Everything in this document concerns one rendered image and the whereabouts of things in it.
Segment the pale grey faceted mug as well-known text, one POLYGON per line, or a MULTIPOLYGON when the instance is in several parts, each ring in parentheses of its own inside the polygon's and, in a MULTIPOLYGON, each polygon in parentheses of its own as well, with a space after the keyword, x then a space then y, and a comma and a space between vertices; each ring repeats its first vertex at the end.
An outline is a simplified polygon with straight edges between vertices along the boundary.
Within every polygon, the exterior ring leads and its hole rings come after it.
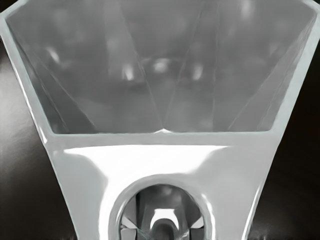
POLYGON ((320 4, 17 0, 0 38, 78 240, 245 240, 320 4))

